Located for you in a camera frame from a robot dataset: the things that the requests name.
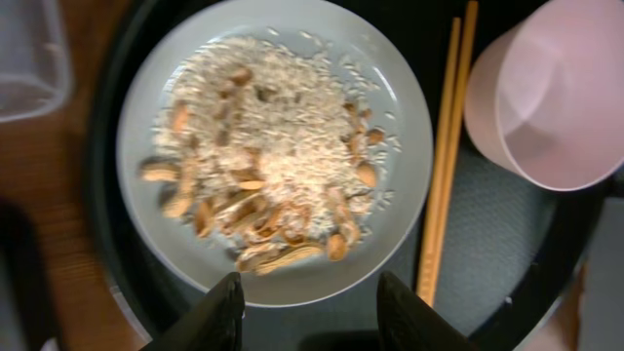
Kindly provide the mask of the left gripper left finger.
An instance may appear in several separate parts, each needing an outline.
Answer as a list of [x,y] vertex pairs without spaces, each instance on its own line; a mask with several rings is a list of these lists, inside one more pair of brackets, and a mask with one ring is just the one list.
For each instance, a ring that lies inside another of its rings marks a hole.
[[244,312],[241,275],[231,272],[141,351],[240,351]]

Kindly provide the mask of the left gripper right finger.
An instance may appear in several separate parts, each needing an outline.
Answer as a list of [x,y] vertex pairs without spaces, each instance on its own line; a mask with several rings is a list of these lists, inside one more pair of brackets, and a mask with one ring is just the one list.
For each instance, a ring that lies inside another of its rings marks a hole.
[[392,272],[379,276],[376,314],[382,350],[478,350]]

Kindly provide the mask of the wooden chopstick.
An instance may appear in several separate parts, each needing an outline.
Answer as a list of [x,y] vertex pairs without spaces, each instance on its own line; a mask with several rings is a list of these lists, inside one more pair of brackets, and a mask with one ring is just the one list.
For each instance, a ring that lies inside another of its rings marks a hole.
[[440,211],[440,198],[443,190],[443,178],[445,175],[446,149],[448,142],[448,127],[452,97],[454,92],[455,74],[459,53],[462,19],[454,18],[451,24],[450,38],[448,42],[448,56],[446,62],[442,98],[438,116],[438,126],[435,143],[435,159],[431,188],[429,191],[418,274],[416,293],[429,306],[434,304],[435,290],[437,285],[437,273],[435,263],[441,257],[441,250],[437,248],[438,242],[438,219]]
[[444,238],[446,233],[447,220],[449,215],[450,195],[454,180],[454,171],[458,154],[461,126],[462,126],[462,108],[466,95],[466,85],[471,68],[472,52],[474,47],[475,32],[477,28],[477,18],[479,12],[479,3],[477,1],[469,1],[466,3],[465,15],[462,18],[461,37],[459,44],[459,53],[455,74],[454,92],[452,97],[452,106],[450,110],[450,119],[448,124],[448,142],[446,149],[446,165],[445,175],[443,178],[443,190],[440,198],[440,211],[438,219],[438,242],[437,248],[441,250],[441,257],[435,263],[435,272],[437,273],[437,292],[438,279],[440,275],[441,260],[444,246]]

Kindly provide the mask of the grey plate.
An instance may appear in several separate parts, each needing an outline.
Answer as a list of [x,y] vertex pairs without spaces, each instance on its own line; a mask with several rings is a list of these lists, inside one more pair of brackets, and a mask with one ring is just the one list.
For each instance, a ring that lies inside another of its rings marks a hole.
[[292,307],[346,292],[377,272],[400,248],[423,208],[430,183],[433,134],[420,83],[408,61],[370,21],[327,1],[224,1],[177,17],[172,29],[155,17],[156,40],[131,77],[120,113],[116,163],[128,213],[147,247],[179,279],[206,292],[234,268],[232,255],[210,248],[180,223],[163,217],[160,190],[137,178],[139,163],[153,151],[150,129],[165,105],[182,62],[203,44],[233,34],[273,38],[299,54],[312,50],[309,31],[331,43],[331,57],[349,55],[380,85],[370,94],[374,122],[396,136],[380,190],[394,197],[368,217],[371,233],[343,261],[314,257],[263,277],[242,279],[254,307]]

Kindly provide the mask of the rice and peanut shells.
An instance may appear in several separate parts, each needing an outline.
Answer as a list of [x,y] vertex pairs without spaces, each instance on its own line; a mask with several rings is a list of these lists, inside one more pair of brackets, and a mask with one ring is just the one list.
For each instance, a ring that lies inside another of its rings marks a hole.
[[394,196],[379,184],[402,145],[371,124],[377,85],[350,57],[332,60],[329,42],[313,43],[310,56],[252,36],[202,46],[176,73],[156,156],[138,171],[172,189],[165,217],[228,240],[242,273],[344,259]]

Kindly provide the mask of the black rectangular tray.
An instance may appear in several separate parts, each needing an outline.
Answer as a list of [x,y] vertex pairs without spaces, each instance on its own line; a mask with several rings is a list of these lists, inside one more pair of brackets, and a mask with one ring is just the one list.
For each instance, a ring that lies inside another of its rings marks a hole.
[[1,201],[1,349],[65,349],[34,225],[6,199]]

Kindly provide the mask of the clear plastic bin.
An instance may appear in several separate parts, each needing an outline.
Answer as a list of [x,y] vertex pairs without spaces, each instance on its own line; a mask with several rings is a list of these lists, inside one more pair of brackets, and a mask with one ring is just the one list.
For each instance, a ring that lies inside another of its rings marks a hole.
[[1,121],[60,109],[73,88],[57,0],[1,0]]

